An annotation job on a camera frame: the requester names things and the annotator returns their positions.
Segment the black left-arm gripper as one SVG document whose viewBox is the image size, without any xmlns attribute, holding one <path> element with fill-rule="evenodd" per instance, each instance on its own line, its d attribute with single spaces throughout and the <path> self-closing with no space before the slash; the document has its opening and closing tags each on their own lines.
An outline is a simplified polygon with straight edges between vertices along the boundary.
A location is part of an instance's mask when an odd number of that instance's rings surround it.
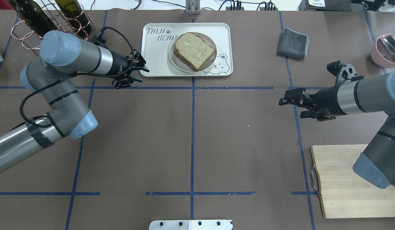
<svg viewBox="0 0 395 230">
<path fill-rule="evenodd" d="M 120 77 L 110 77 L 114 80 L 112 81 L 112 85 L 115 89 L 123 89 L 129 88 L 135 82 L 142 82 L 142 80 L 138 80 L 133 76 L 126 76 L 125 78 L 122 76 L 122 72 L 127 70 L 130 65 L 131 71 L 145 71 L 147 73 L 150 70 L 146 67 L 146 61 L 137 50 L 132 50 L 129 56 L 123 56 L 119 53 L 111 51 L 113 62 L 110 69 L 110 75 L 121 75 Z"/>
</svg>

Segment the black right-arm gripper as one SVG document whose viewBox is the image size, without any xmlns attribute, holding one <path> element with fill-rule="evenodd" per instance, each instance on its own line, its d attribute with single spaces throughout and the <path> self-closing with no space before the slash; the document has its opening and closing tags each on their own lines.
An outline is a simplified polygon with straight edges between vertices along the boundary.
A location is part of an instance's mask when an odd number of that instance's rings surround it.
<svg viewBox="0 0 395 230">
<path fill-rule="evenodd" d="M 279 106 L 291 104 L 302 106 L 307 111 L 302 111 L 301 119 L 312 118 L 317 121 L 336 119 L 336 116 L 346 115 L 340 108 L 337 94 L 339 87 L 329 87 L 309 95 L 305 88 L 287 90 L 283 98 L 279 99 Z"/>
</svg>

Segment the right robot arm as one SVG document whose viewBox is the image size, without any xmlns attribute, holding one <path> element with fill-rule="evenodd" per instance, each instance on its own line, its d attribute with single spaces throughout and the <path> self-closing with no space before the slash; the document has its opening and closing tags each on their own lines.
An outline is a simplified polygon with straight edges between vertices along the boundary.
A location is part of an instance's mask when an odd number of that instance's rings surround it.
<svg viewBox="0 0 395 230">
<path fill-rule="evenodd" d="M 377 77 L 337 82 L 335 86 L 307 94 L 305 88 L 287 90 L 279 105 L 305 108 L 301 118 L 318 121 L 337 116 L 383 111 L 388 115 L 365 150 L 353 164 L 353 171 L 377 186 L 395 187 L 395 71 Z"/>
</svg>

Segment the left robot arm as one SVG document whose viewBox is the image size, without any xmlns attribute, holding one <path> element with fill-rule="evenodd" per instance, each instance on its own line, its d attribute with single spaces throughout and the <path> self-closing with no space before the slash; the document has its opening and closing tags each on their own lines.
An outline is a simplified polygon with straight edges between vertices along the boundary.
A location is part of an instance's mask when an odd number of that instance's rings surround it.
<svg viewBox="0 0 395 230">
<path fill-rule="evenodd" d="M 72 83 L 74 77 L 110 78 L 114 88 L 121 89 L 138 82 L 132 71 L 149 71 L 132 46 L 128 56 L 111 51 L 103 36 L 107 29 L 90 41 L 57 30 L 44 35 L 40 56 L 20 74 L 31 94 L 19 107 L 24 122 L 0 137 L 0 173 L 64 137 L 78 139 L 97 127 L 93 112 Z"/>
</svg>

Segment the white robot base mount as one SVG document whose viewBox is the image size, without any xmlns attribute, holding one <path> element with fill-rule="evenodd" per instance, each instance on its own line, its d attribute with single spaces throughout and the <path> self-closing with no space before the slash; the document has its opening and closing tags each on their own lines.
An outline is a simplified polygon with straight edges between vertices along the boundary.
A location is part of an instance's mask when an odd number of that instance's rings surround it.
<svg viewBox="0 0 395 230">
<path fill-rule="evenodd" d="M 233 230 L 232 220 L 155 220 L 149 230 Z"/>
</svg>

